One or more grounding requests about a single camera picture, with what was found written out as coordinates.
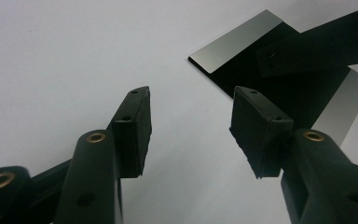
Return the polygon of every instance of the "white background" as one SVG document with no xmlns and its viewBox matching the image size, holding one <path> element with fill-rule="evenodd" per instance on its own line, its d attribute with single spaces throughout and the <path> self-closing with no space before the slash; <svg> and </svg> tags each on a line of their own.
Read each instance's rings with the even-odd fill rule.
<svg viewBox="0 0 358 224">
<path fill-rule="evenodd" d="M 228 131 L 231 99 L 186 59 L 265 9 L 303 32 L 358 1 L 0 1 L 0 167 L 70 159 L 148 85 L 153 134 L 144 176 L 123 180 L 126 223 L 288 223 L 280 178 L 256 180 Z M 342 148 L 358 163 L 358 117 Z"/>
</svg>

